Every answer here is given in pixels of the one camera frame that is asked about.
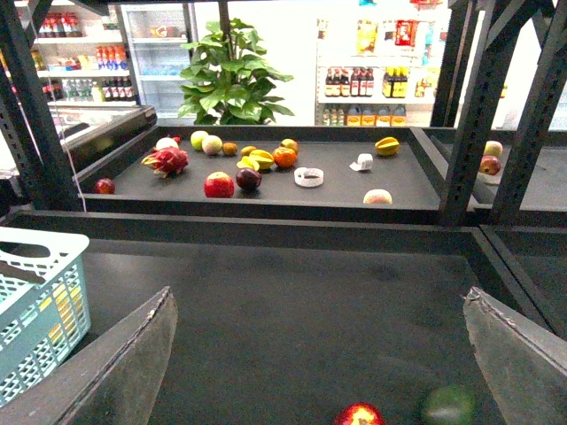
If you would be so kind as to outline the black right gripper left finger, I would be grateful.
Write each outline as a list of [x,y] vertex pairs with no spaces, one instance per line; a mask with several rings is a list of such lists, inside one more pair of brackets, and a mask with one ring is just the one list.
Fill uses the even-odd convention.
[[146,424],[178,310],[168,287],[1,409],[3,424]]

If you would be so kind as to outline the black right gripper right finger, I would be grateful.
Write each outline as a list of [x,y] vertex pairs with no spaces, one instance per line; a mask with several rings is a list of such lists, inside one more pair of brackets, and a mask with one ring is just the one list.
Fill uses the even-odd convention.
[[507,424],[566,422],[566,342],[478,287],[463,315],[476,362]]

